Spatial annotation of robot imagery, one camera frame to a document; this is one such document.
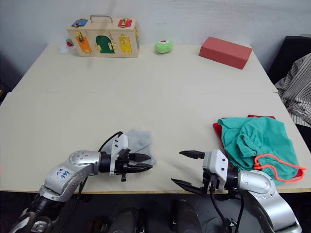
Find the metal handle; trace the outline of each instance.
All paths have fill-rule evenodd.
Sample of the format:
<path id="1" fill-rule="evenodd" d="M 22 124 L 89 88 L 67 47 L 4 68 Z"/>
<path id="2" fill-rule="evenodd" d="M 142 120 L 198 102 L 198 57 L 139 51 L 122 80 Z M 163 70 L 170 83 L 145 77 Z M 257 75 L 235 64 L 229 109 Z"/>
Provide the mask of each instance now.
<path id="1" fill-rule="evenodd" d="M 112 17 L 111 17 L 111 16 L 108 16 L 108 15 L 91 15 L 91 16 L 89 17 L 89 19 L 91 20 L 91 23 L 93 23 L 93 20 L 92 20 L 93 17 L 108 17 L 108 18 L 111 20 L 111 23 L 113 23 Z"/>

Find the green cloth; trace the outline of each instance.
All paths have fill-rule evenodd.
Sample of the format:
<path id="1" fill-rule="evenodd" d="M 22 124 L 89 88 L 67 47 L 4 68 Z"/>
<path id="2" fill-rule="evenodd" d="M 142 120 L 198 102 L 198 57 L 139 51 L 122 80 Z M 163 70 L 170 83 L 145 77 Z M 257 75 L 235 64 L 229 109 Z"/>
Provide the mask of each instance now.
<path id="1" fill-rule="evenodd" d="M 272 154 L 290 164 L 298 165 L 293 143 L 288 138 L 284 124 L 270 117 L 231 117 L 219 119 L 222 127 L 222 142 L 232 165 L 241 170 L 254 170 L 254 158 Z M 261 166 L 273 165 L 279 178 L 290 179 L 298 169 L 279 163 L 271 157 L 258 159 Z M 264 168 L 276 185 L 283 182 L 275 179 L 271 168 Z"/>

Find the green toy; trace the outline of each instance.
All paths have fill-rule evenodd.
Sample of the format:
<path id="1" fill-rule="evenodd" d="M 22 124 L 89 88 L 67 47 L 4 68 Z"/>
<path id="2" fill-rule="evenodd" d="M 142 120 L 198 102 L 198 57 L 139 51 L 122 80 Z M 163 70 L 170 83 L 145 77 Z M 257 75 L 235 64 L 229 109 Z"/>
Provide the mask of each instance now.
<path id="1" fill-rule="evenodd" d="M 170 52 L 173 47 L 173 42 L 169 40 L 160 40 L 155 44 L 155 50 L 159 53 Z"/>

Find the black chair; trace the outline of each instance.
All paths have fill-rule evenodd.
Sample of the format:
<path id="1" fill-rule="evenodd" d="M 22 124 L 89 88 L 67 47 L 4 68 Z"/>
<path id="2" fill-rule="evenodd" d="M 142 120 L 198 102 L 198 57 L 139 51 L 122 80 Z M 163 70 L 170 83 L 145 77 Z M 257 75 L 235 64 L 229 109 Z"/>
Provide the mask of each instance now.
<path id="1" fill-rule="evenodd" d="M 311 53 L 311 38 L 303 36 L 287 36 L 272 63 L 268 76 L 273 84 L 284 78 L 292 68 L 294 61 Z M 297 128 L 311 151 L 311 128 L 297 125 Z"/>

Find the red brick block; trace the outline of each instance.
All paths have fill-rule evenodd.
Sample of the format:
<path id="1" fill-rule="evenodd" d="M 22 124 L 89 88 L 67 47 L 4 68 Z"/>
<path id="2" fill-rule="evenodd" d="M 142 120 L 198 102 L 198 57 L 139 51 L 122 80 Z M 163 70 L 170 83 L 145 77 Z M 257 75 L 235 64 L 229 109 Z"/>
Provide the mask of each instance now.
<path id="1" fill-rule="evenodd" d="M 201 46 L 200 56 L 243 69 L 252 49 L 229 41 L 209 37 Z"/>

